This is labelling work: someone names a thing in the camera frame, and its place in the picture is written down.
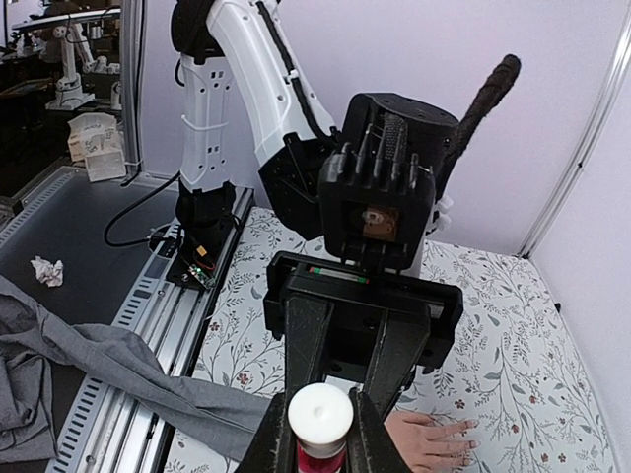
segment gray fabric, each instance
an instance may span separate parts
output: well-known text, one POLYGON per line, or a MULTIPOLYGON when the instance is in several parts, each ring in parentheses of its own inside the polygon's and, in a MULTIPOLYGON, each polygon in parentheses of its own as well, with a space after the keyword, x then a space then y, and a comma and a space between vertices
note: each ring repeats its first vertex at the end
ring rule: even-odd
POLYGON ((71 327, 0 276, 0 463, 55 454, 48 360, 122 389, 237 461, 268 406, 266 399, 226 386, 169 377, 136 334, 96 324, 71 327))

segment crumpled paper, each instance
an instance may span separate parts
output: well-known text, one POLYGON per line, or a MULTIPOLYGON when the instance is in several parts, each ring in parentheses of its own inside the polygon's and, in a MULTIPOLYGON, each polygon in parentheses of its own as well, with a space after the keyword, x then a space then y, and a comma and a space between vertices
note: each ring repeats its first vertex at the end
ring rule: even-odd
POLYGON ((49 288, 58 288, 63 284, 63 263, 61 261, 57 261, 53 265, 50 261, 36 256, 31 261, 31 265, 35 269, 37 280, 42 284, 49 288))

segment floral pattern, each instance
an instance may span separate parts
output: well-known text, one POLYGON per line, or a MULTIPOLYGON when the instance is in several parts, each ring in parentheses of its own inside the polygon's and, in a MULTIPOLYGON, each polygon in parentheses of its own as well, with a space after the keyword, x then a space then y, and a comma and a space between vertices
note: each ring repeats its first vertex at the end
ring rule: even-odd
MULTIPOLYGON (((283 388, 283 345, 265 330, 265 268, 280 250, 327 257, 254 209, 194 373, 270 397, 283 388)), ((428 241, 422 276, 458 285, 465 314, 443 368, 417 376, 397 409, 447 424, 479 419, 467 472, 615 470, 583 364, 536 269, 510 256, 428 241)), ((228 473, 237 464, 177 432, 166 473, 228 473)))

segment white cap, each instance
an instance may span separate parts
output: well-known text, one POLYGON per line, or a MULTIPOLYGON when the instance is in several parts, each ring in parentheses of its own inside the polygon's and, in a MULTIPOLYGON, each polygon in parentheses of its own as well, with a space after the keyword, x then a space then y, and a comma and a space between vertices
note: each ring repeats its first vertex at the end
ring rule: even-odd
POLYGON ((348 395, 330 384, 304 387, 289 404, 289 425, 311 458, 331 458, 346 443, 353 424, 353 404, 348 395))

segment desk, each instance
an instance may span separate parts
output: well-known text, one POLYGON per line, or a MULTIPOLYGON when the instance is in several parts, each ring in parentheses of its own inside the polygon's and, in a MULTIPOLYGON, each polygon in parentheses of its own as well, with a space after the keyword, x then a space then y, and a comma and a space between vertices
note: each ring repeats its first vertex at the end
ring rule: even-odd
MULTIPOLYGON (((283 387, 283 344, 265 330, 265 268, 280 250, 323 257, 269 211, 254 209, 210 320, 195 377, 270 397, 283 387)), ((602 415, 544 282, 526 260, 427 242, 423 277, 458 285, 465 314, 445 366, 417 375, 397 409, 438 422, 479 419, 467 472, 615 471, 602 415)), ((166 473, 237 465, 181 432, 166 473)))

